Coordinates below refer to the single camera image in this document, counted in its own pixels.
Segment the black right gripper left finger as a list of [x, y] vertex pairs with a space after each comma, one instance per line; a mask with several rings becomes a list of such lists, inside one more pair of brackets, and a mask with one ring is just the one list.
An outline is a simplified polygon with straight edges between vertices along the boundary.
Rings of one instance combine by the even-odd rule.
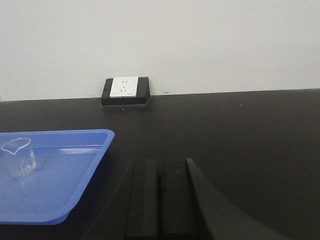
[[130, 160], [125, 175], [84, 240], [156, 240], [159, 237], [158, 168], [155, 160]]

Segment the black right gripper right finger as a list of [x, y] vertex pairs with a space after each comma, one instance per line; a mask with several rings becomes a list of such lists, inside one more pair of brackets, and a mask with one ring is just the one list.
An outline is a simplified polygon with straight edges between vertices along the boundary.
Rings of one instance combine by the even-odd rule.
[[164, 240], [285, 240], [221, 194], [191, 158], [164, 161], [160, 222]]

